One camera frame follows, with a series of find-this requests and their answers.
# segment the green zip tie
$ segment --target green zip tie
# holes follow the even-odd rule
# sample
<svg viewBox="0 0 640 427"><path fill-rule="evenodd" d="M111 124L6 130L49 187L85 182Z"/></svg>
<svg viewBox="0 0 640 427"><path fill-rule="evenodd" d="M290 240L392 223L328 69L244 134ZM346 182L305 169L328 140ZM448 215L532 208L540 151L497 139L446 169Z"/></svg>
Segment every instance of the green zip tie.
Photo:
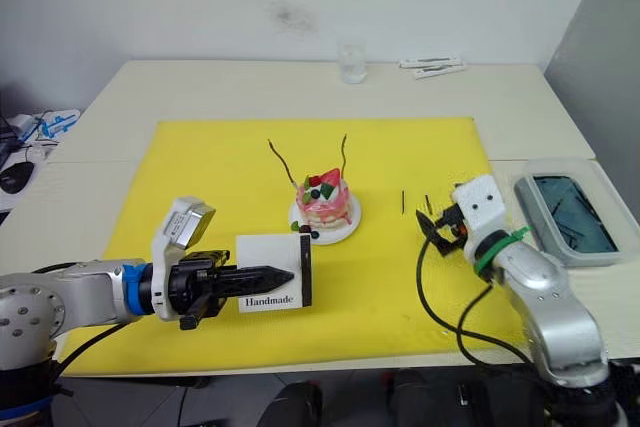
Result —
<svg viewBox="0 0 640 427"><path fill-rule="evenodd" d="M476 262L476 265L473 266L473 271L476 273L476 275L479 276L482 270L491 263L491 261L495 258L496 255L498 255L498 253L502 249L504 249L507 245L511 245L515 242L521 241L530 230L531 227L527 225L526 227L523 227L520 230L516 230L508 237L504 237L493 244L491 248L487 250L482 257L480 257L480 260Z"/></svg>

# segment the yellow mat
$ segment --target yellow mat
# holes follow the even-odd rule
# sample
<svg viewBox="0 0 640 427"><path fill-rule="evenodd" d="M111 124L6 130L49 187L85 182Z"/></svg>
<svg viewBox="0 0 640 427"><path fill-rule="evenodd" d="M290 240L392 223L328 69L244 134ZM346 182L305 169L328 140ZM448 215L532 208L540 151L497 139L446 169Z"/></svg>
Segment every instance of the yellow mat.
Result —
<svg viewBox="0 0 640 427"><path fill-rule="evenodd" d="M230 299L217 318L188 332L148 316L89 349L67 374L206 371L456 350L455 335L425 314L416 294L423 237L414 211L424 210L425 193L434 213L441 211L450 205L454 183L489 172L472 119L159 123L104 258L150 260L154 232L182 195L217 209L196 250L233 252L238 234L287 232L294 190L267 139L302 181L341 165L345 133L345 179L362 204L362 222L345 241L313 247L312 307L239 314L237 300ZM455 323L483 283L459 252L441 259L430 250L425 269L431 303ZM518 316L499 291L472 313L468 327L522 341ZM103 329L74 331L65 355Z"/></svg>

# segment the black mouse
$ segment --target black mouse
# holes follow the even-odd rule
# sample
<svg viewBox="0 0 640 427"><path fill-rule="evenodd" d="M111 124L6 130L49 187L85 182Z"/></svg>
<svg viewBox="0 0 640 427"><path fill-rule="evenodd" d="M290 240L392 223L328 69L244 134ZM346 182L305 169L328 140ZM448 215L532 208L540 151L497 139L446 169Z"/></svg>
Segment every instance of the black mouse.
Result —
<svg viewBox="0 0 640 427"><path fill-rule="evenodd" d="M0 172L0 189L7 194L17 194L29 182L33 172L33 162L18 162Z"/></svg>

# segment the clear plastic cup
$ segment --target clear plastic cup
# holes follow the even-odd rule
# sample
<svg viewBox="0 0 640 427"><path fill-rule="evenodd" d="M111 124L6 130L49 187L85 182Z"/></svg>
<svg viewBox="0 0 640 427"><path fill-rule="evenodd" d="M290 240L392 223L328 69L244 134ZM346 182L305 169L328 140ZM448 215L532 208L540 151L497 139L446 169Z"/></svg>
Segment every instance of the clear plastic cup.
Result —
<svg viewBox="0 0 640 427"><path fill-rule="evenodd" d="M359 84L367 76L364 44L345 42L338 44L340 76L347 84Z"/></svg>

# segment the green candy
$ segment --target green candy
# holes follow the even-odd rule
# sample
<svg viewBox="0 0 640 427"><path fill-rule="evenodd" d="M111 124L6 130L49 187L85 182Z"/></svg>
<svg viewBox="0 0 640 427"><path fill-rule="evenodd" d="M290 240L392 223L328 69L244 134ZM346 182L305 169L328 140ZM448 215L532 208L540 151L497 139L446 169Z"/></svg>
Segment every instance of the green candy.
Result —
<svg viewBox="0 0 640 427"><path fill-rule="evenodd" d="M334 187L330 184L322 184L320 187L320 193L325 199L329 199L331 196L331 192L333 192Z"/></svg>

